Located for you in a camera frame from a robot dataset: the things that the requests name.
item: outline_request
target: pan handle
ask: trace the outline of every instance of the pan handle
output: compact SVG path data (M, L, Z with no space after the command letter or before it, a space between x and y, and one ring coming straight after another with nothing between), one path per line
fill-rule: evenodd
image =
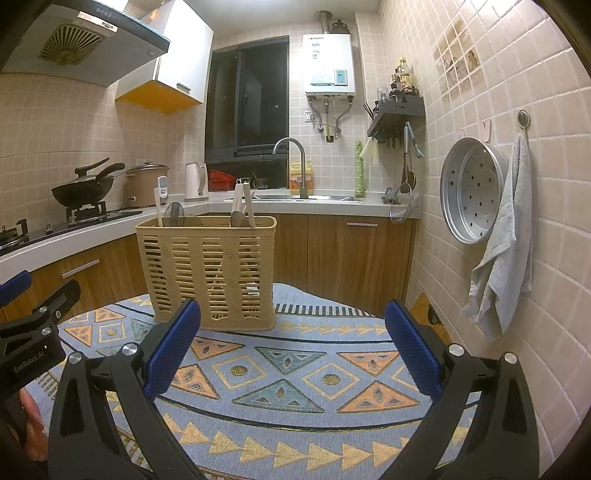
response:
M109 158L110 157L107 157L106 159L93 163L92 165L88 165L87 167L78 167L74 170L74 173L78 175L78 177L86 177L88 175L89 170L92 170L96 167L100 167L103 163L107 163Z
M104 179L107 175L110 175L114 171L124 170L124 169L125 169L124 163L113 163L112 165L109 165L104 170L100 171L100 173L96 176L96 182L100 183L102 181L102 179Z

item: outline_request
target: red basket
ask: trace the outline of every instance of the red basket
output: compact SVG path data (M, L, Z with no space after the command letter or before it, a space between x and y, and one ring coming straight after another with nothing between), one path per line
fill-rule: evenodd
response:
M208 184L210 192L226 192L234 189L236 177L222 171L210 170Z

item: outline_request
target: strainer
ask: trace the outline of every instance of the strainer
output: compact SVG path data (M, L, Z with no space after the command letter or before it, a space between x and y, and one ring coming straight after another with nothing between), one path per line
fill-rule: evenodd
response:
M458 140L448 153L439 196L452 234L463 244L488 237L499 211L507 162L490 145L476 138Z

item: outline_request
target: wooden cabinet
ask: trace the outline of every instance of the wooden cabinet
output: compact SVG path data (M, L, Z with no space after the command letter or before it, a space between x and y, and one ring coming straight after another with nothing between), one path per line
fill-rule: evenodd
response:
M406 295L414 232L415 220L310 215L308 293L382 317Z
M273 282L308 289L308 218L290 213L271 215L277 220Z
M7 320L30 314L33 307L71 279L80 284L80 301L64 319L148 292L135 235L58 260L31 276L31 288L4 308Z

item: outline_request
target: drawer handle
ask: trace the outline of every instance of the drawer handle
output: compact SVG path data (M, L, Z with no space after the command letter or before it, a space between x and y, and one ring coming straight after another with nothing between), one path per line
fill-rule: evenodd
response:
M187 87L186 85L183 85L182 83L177 83L177 88L179 90L183 90L187 95L191 91L191 89L189 87Z
M372 226L376 228L378 226L377 223L357 223L357 222L347 222L348 226Z
M90 268L93 265L96 265L99 263L100 263L100 259L97 258L96 260L93 260L92 262L85 263L84 265L81 265L79 267L74 268L73 270L70 270L69 272L64 273L61 277L62 278L71 277L72 275L75 275L78 272L81 272L82 270L86 270L87 268Z

